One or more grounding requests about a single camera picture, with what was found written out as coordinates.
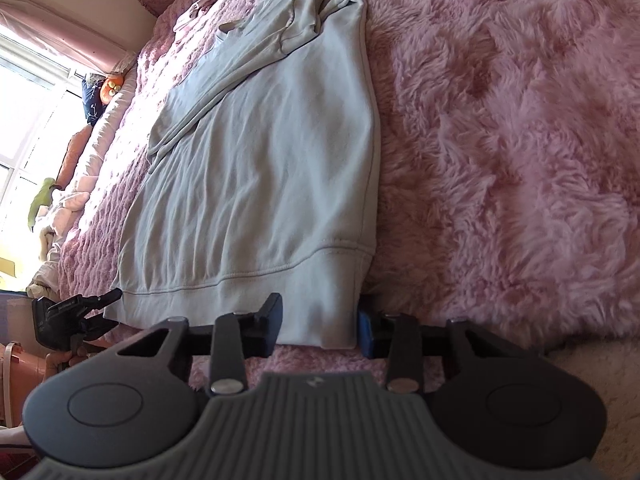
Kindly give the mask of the pink curtain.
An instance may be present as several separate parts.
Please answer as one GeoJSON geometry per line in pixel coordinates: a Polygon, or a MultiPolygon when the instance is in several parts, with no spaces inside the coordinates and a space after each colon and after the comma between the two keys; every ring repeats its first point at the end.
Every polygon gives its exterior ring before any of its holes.
{"type": "Polygon", "coordinates": [[[1,26],[96,73],[127,73],[137,59],[134,52],[37,0],[1,0],[1,26]]]}

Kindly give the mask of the navy blue pillow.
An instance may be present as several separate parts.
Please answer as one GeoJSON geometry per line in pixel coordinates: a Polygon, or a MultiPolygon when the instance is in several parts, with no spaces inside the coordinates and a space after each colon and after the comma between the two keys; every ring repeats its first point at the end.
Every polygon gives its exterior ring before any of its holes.
{"type": "Polygon", "coordinates": [[[81,99],[84,107],[85,118],[91,127],[94,127],[104,113],[100,92],[105,77],[100,74],[89,74],[81,79],[81,99]]]}

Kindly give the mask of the white sweatshirt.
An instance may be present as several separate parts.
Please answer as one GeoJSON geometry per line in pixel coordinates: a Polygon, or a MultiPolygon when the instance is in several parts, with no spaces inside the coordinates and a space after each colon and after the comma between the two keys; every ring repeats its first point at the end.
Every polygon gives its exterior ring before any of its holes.
{"type": "Polygon", "coordinates": [[[349,349],[375,253],[380,118],[364,0],[262,0],[169,92],[107,318],[194,325],[283,300],[280,344],[349,349]]]}

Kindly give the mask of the pink fluffy blanket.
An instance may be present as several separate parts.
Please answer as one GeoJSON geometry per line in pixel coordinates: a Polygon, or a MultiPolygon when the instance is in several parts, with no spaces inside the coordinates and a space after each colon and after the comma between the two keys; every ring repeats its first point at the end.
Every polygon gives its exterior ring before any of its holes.
{"type": "Polygon", "coordinates": [[[367,0],[387,311],[639,338],[639,0],[367,0]]]}

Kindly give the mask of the green plush toy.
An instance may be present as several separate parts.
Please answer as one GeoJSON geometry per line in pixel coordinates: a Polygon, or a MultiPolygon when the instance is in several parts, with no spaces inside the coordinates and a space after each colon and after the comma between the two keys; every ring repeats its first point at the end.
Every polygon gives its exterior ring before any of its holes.
{"type": "Polygon", "coordinates": [[[45,178],[43,180],[40,190],[37,192],[29,206],[27,224],[30,230],[35,226],[39,208],[49,207],[52,204],[52,193],[55,188],[55,178],[45,178]]]}

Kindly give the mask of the small white pink garment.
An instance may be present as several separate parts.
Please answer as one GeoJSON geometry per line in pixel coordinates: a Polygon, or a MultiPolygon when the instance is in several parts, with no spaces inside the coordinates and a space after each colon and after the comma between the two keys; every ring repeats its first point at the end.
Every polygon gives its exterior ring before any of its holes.
{"type": "Polygon", "coordinates": [[[174,28],[172,29],[174,32],[180,32],[181,29],[184,29],[188,26],[192,21],[194,21],[199,15],[205,14],[208,9],[216,2],[216,0],[195,0],[191,3],[191,5],[180,14],[175,22],[174,28]]]}

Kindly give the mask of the orange plush toy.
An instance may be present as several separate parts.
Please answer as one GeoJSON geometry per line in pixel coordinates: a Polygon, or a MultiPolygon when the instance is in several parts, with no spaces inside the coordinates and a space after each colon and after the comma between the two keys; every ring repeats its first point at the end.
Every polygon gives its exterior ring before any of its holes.
{"type": "Polygon", "coordinates": [[[111,100],[122,88],[124,81],[125,77],[122,74],[108,75],[104,79],[100,89],[100,100],[103,105],[110,104],[111,100]]]}

